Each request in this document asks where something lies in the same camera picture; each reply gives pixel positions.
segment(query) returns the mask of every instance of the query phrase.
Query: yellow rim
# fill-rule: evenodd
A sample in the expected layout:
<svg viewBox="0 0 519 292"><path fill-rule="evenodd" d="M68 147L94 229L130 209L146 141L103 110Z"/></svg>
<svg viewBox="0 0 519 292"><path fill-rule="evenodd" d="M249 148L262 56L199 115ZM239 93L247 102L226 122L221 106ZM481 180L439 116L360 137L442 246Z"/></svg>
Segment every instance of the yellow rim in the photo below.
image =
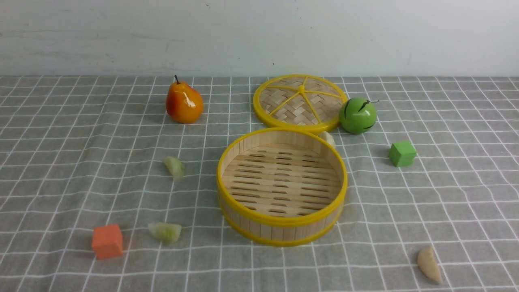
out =
<svg viewBox="0 0 519 292"><path fill-rule="evenodd" d="M266 240L264 238L261 238L259 236L256 236L250 232L247 232L245 230L243 230L241 227L239 227L238 225L236 225L230 218L229 218L229 215L227 215L227 213L224 211L224 209L222 208L222 202L220 202L220 200L218 199L218 203L220 204L220 209L222 210L222 214L224 215L224 218L225 220L227 221L227 223L232 227L234 228L238 233L240 233L241 235L243 235L244 237L250 239L250 240L253 240L253 241L256 241L258 243L261 243L261 244L265 244L265 245L271 245L271 246L277 246L277 247L290 247L290 246L298 246L298 245L302 245L302 244L306 244L306 243L309 243L309 242L312 242L320 237L322 237L324 234L326 234L328 231L330 231L331 228L333 228L333 226L335 225L335 222L337 222L337 220L339 219L339 216L340 214L342 213L342 208L339 210L339 213L337 214L337 217L335 217L335 219L333 219L333 222L330 223L330 225L328 225L327 227L325 227L323 230L319 231L318 233L312 235L312 236L309 236L309 237L306 237L306 238L303 238L302 240L296 240L296 241L276 241L276 240Z"/></svg>
<svg viewBox="0 0 519 292"><path fill-rule="evenodd" d="M277 119L275 119L275 118L273 118L271 116L275 111L280 109L283 105L285 105L291 99L295 98L296 96L298 96L300 94L297 91L297 88L292 88L292 87L288 87L288 86L269 86L269 84L272 84L273 82L276 82L276 81L284 79L284 78L289 78L289 77L304 77L305 81L303 82L303 85L306 83L306 80L308 78L317 79L319 81L322 81L322 82L330 85L333 89L335 89L339 93L339 95L337 96L337 95L329 94L327 92L319 92L319 91L312 91L312 90L305 90L305 91L303 91L302 96L306 100L307 104L310 106L310 109L312 110L312 113L314 113L314 115L316 116L317 120L319 121L319 124L317 124L317 125L304 125L304 126L292 125L292 124L288 124L288 123L284 123L282 121L279 121L279 120L277 120ZM289 90L293 90L294 91L294 95L292 95L288 99L284 100L284 102L282 104L280 104L272 112L266 113L265 110L261 107L261 104L260 104L260 94L261 94L261 92L265 88L284 88L284 89L289 89ZM265 82L264 84L262 84L256 90L256 92L254 93L254 97L253 97L253 100L252 100L253 106L254 106L254 111L256 112L256 115L259 118L259 120L262 121L265 125L267 125L269 127L280 127L280 128L285 128L285 129L289 129L289 130L303 130L303 131L310 132L310 133L315 134L315 135L319 134L322 131L330 131L330 130L335 129L339 125L339 116L337 116L337 117L335 117L335 118L333 118L333 119L331 119L331 120L329 120L327 122L321 122L320 119L319 119L319 116L317 116L316 111L313 108L313 105L309 102L308 98L306 97L306 95L304 93L317 93L317 94L324 94L324 95L335 97L335 98L340 98L343 103L345 103L348 100L348 97L342 91L342 89L340 89L337 85L331 83L330 81L328 81L328 80L326 80L324 78L317 77L317 76L312 76L312 75L305 75L305 74L291 74L291 75L284 75L284 76L276 77L274 79L270 79L267 82Z"/></svg>
<svg viewBox="0 0 519 292"><path fill-rule="evenodd" d="M229 151L243 139L246 139L247 137L257 135L257 134L260 134L263 132L270 132L270 131L292 131L292 132L297 132L297 133L312 137L314 139L317 139L323 145L328 147L332 151L332 153L335 155L335 157L339 160L341 170L343 171L343 186L341 187L337 197L328 206L324 207L323 209L321 209L315 213L312 213L310 215L301 216L301 217L292 217L292 218L273 217L273 216L260 214L256 211L253 211L251 209L244 207L238 201L236 201L229 194L229 192L225 189L222 178L221 178L221 176L223 174L222 173L222 164L223 164L223 160L224 160L225 156L227 156ZM343 160L340 158L339 153L333 147L331 147L323 139L321 139L313 134L310 134L308 132L305 132L305 131L299 130L299 129L286 129L286 128L266 128L266 129L262 129L262 130L257 130L257 131L248 133L247 135L244 135L244 136L240 137L239 139L235 140L233 143L231 143L231 145L229 145L229 147L227 147L227 149L224 151L224 153L222 154L222 157L220 158L220 161L218 162L218 169L216 170L216 181L218 184L218 191L220 192L222 198L229 204L229 206L231 208L236 210L240 215L247 217L258 223L270 225L270 226L276 226L276 227L296 227L296 226L300 226L300 225L310 224L315 221L321 220L322 218L325 218L326 216L328 216L330 213L332 213L337 208L342 207L342 203L344 201L344 197L346 196L346 189L348 186L348 176L346 174L346 166L344 165Z"/></svg>

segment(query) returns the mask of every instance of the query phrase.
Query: bamboo steamer lid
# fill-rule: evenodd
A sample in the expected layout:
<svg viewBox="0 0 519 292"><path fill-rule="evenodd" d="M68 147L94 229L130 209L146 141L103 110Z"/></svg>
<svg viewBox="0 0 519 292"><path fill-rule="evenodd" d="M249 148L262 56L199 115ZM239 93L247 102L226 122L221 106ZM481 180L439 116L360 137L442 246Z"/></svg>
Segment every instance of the bamboo steamer lid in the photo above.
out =
<svg viewBox="0 0 519 292"><path fill-rule="evenodd" d="M330 81L312 75L284 75L262 84L253 97L254 111L269 127L313 134L339 125L346 94Z"/></svg>

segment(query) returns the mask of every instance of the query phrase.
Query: orange cube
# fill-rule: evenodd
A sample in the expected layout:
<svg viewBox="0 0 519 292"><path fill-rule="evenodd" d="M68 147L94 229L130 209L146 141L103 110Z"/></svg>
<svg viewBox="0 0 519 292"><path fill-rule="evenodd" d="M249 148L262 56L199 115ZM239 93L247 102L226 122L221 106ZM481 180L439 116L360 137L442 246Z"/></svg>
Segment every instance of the orange cube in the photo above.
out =
<svg viewBox="0 0 519 292"><path fill-rule="evenodd" d="M92 249L100 260L122 256L122 233L119 225L95 228Z"/></svg>

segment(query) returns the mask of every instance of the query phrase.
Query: green wooden block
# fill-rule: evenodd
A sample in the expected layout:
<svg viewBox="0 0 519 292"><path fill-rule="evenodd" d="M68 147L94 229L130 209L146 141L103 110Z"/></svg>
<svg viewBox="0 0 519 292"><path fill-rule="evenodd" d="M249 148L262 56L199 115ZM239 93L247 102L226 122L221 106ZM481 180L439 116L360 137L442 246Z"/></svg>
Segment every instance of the green wooden block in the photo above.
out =
<svg viewBox="0 0 519 292"><path fill-rule="evenodd" d="M391 145L389 159L396 167L409 166L413 164L416 150L409 141L396 142Z"/></svg>

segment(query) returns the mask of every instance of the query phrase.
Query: green fruit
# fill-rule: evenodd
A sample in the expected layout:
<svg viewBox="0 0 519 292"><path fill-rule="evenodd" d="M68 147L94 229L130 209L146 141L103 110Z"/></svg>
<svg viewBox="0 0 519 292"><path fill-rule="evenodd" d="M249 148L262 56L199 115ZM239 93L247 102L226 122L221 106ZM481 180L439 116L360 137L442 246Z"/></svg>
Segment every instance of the green fruit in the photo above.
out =
<svg viewBox="0 0 519 292"><path fill-rule="evenodd" d="M377 110L367 99L352 98L341 107L339 121L347 132L361 134L375 125Z"/></svg>

